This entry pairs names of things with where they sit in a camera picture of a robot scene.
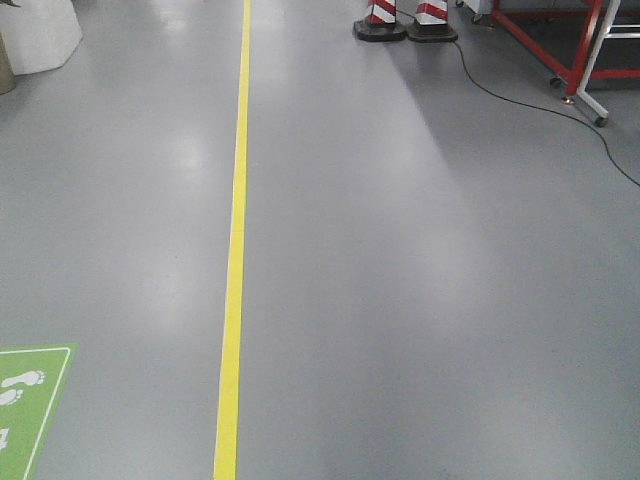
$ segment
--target yellow line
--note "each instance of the yellow line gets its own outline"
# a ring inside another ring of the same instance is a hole
[[[249,123],[249,57],[251,52],[251,0],[244,0],[242,54],[236,163],[233,175],[233,207],[229,272],[225,312],[218,429],[213,466],[214,480],[235,480],[238,468],[238,417],[240,407],[240,343],[242,334],[242,291],[244,285],[244,230],[247,204],[247,135]]]

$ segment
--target white base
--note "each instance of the white base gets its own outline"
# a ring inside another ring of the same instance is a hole
[[[464,0],[464,3],[473,10],[473,13],[488,15],[493,10],[493,2],[491,0]]]
[[[71,0],[15,0],[0,5],[0,32],[13,73],[58,68],[74,52],[82,31]]]

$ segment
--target footprint icon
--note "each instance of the footprint icon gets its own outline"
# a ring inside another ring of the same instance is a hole
[[[34,385],[41,385],[44,383],[45,375],[40,370],[31,370],[30,372],[23,373],[17,377],[7,378],[2,381],[0,387],[11,388],[19,383],[24,383],[27,387],[33,387]]]
[[[13,389],[0,394],[0,407],[8,407],[9,405],[13,405],[22,398],[23,393],[24,390]]]

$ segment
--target traffic cone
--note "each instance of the traffic cone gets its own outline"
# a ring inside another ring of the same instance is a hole
[[[406,37],[405,28],[396,23],[396,0],[367,0],[364,20],[354,22],[353,31],[366,42],[394,42]]]
[[[449,26],[447,0],[420,0],[416,18],[407,27],[414,42],[455,42],[458,34]]]

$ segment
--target plant pot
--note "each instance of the plant pot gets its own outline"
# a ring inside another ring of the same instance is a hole
[[[11,63],[9,63],[9,57],[0,33],[0,95],[10,92],[14,88],[16,88],[16,78],[13,76]]]

